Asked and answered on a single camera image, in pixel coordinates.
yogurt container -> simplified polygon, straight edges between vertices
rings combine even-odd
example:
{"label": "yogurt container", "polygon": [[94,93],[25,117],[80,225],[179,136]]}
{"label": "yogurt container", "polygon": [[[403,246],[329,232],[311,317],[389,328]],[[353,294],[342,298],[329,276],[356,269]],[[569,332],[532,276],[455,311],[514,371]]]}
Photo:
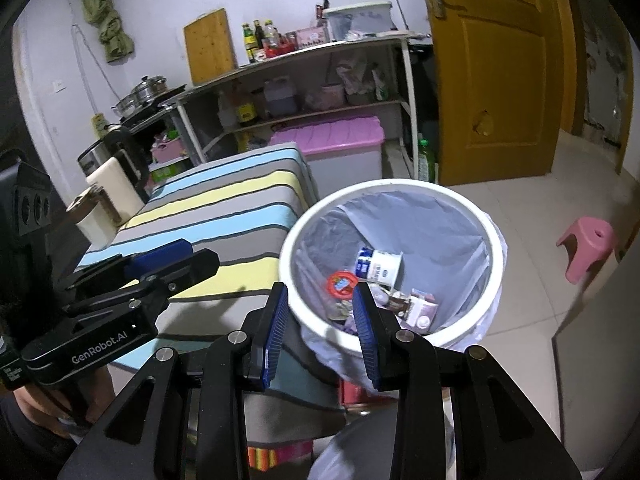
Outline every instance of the yogurt container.
{"label": "yogurt container", "polygon": [[363,247],[356,257],[354,274],[362,280],[394,288],[401,263],[402,253],[383,253]]}

plastic bag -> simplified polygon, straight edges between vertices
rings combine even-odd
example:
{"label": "plastic bag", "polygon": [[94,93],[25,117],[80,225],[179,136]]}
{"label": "plastic bag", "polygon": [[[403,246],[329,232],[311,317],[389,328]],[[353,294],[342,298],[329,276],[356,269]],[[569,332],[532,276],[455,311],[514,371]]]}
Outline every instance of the plastic bag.
{"label": "plastic bag", "polygon": [[[316,459],[307,480],[386,480],[396,440],[398,408],[392,406],[361,416],[341,430]],[[453,427],[444,416],[447,469],[455,458]]]}
{"label": "plastic bag", "polygon": [[344,84],[347,95],[367,94],[374,89],[373,79],[367,71],[367,54],[363,49],[358,49],[349,59],[338,62],[335,68],[338,76]]}
{"label": "plastic bag", "polygon": [[[490,256],[469,213],[425,194],[392,191],[366,194],[316,219],[293,256],[294,282],[303,301],[327,320],[335,300],[324,284],[336,270],[350,269],[363,246],[402,253],[396,289],[428,290],[440,305],[432,332],[452,325],[476,304],[489,277]],[[506,264],[507,245],[498,231]],[[446,348],[463,351],[489,330],[500,290],[475,328]],[[327,321],[336,328],[336,322]],[[302,337],[318,360],[343,379],[372,390],[364,362],[302,328]]]}

white trash can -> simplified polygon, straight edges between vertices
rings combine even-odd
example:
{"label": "white trash can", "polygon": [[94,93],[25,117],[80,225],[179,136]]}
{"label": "white trash can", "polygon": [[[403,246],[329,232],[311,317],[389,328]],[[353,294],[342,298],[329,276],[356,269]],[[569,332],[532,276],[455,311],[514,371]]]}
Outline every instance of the white trash can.
{"label": "white trash can", "polygon": [[436,332],[425,336],[431,344],[462,351],[486,335],[500,300],[507,249],[489,216],[429,182],[356,184],[305,212],[280,253],[280,279],[289,288],[302,337],[343,379],[372,390],[358,337],[326,318],[326,304],[335,300],[325,283],[336,270],[352,266],[362,246],[402,253],[396,289],[435,296]]}

bed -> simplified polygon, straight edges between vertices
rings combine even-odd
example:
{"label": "bed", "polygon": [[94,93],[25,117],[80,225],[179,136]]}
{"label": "bed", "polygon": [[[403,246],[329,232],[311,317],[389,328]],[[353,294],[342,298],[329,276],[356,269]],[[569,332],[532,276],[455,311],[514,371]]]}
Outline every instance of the bed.
{"label": "bed", "polygon": [[[133,373],[157,348],[193,351],[238,329],[247,312],[264,306],[278,280],[284,239],[316,200],[308,167],[293,143],[198,166],[154,190],[113,243],[103,250],[90,248],[80,266],[184,238],[194,251],[216,251],[220,270],[174,296],[158,317],[158,338],[114,364]],[[245,395],[250,446],[274,449],[334,434],[344,425],[336,384],[333,373],[304,346],[291,317],[271,389]]]}

pink stool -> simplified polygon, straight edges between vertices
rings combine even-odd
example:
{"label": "pink stool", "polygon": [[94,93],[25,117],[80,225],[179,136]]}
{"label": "pink stool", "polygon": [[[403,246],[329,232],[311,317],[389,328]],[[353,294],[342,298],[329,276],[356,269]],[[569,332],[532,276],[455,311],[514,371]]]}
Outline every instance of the pink stool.
{"label": "pink stool", "polygon": [[558,240],[556,246],[566,244],[571,235],[575,237],[576,249],[573,257],[569,254],[569,266],[564,275],[569,283],[575,285],[592,264],[609,257],[618,240],[608,222],[591,216],[578,218]]}

